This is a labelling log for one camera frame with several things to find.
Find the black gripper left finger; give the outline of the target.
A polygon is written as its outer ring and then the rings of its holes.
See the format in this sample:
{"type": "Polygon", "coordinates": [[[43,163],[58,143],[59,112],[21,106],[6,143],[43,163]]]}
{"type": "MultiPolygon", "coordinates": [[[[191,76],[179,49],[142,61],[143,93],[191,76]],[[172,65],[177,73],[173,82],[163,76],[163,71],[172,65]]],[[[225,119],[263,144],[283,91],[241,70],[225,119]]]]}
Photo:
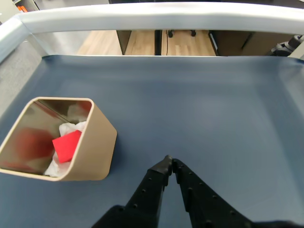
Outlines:
{"type": "Polygon", "coordinates": [[[172,174],[172,157],[165,156],[147,170],[140,185],[125,206],[111,207],[94,228],[158,227],[164,188],[172,174]]]}

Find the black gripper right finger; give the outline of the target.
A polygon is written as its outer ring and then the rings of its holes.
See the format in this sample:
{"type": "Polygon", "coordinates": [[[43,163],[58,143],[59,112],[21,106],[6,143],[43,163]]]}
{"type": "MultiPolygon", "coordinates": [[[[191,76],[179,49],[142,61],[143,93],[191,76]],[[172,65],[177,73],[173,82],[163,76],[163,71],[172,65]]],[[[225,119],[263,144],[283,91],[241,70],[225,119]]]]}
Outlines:
{"type": "Polygon", "coordinates": [[[253,228],[254,223],[239,213],[186,164],[172,162],[186,212],[193,228],[253,228]]]}

